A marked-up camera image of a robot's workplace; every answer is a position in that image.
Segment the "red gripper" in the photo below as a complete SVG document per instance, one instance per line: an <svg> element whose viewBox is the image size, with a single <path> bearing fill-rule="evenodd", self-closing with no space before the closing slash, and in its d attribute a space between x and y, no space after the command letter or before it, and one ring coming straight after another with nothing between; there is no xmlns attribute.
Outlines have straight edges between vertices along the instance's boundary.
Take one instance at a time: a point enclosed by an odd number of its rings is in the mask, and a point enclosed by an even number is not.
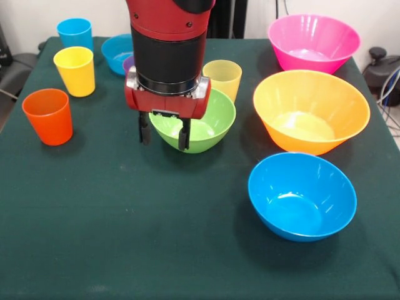
<svg viewBox="0 0 400 300"><path fill-rule="evenodd" d="M201 119L206 112L211 93L211 80L200 76L192 91L184 94L156 94L139 83L139 74L133 66L126 74L124 94L127 105L139 112L139 141L147 146L151 142L151 128L148 113L165 113L180 117L182 128L179 132L178 148L189 149L190 119Z"/></svg>

